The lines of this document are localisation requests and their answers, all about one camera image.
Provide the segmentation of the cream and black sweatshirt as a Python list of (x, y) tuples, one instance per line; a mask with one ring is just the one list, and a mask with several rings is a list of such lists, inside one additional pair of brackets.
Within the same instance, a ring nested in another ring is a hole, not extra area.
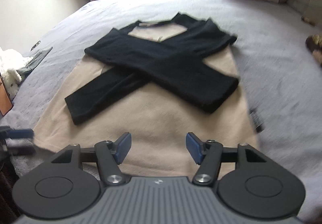
[(34, 128), (37, 147), (53, 153), (72, 143), (87, 148), (129, 132), (132, 146), (121, 165), (124, 173), (192, 176), (197, 167), (186, 150), (188, 132), (194, 132), (201, 140), (214, 138), (229, 147), (244, 142), (253, 147), (258, 145), (242, 87), (238, 87), (216, 112), (207, 115), (149, 83), (76, 126), (64, 98), (103, 69), (102, 64), (89, 57), (84, 57), (74, 68)]

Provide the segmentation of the brown patterned bag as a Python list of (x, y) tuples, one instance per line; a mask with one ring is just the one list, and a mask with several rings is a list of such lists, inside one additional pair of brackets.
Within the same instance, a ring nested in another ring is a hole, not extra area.
[(4, 80), (1, 76), (0, 82), (0, 111), (1, 115), (5, 116), (13, 107), (13, 104), (9, 98), (6, 87), (4, 85)]

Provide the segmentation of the white fluffy plush toy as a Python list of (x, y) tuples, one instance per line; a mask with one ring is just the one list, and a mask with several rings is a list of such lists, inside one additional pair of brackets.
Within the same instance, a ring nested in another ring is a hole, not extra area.
[(2, 73), (2, 78), (9, 98), (13, 100), (18, 93), (22, 77), (15, 69), (8, 69)]

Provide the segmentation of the grey folded garment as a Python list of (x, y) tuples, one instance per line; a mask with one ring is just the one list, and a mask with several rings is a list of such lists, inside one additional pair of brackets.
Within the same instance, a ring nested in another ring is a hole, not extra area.
[(21, 81), (24, 81), (30, 74), (37, 68), (37, 66), (42, 62), (42, 60), (48, 55), (48, 53), (53, 49), (50, 47), (46, 50), (39, 51), (33, 56), (33, 59), (29, 61), (23, 68), (17, 70), (21, 77)]

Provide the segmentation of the white cloth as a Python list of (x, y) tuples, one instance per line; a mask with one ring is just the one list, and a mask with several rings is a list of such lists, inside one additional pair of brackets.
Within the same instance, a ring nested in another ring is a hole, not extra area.
[(0, 48), (1, 74), (9, 69), (18, 70), (25, 67), (33, 57), (23, 57), (21, 53), (14, 49), (3, 50)]

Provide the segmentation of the brown ruffled blanket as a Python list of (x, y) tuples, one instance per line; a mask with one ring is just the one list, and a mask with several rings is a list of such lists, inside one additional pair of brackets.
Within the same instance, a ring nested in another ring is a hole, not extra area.
[(311, 52), (313, 58), (322, 66), (322, 38), (321, 35), (315, 34), (306, 39), (306, 47)]

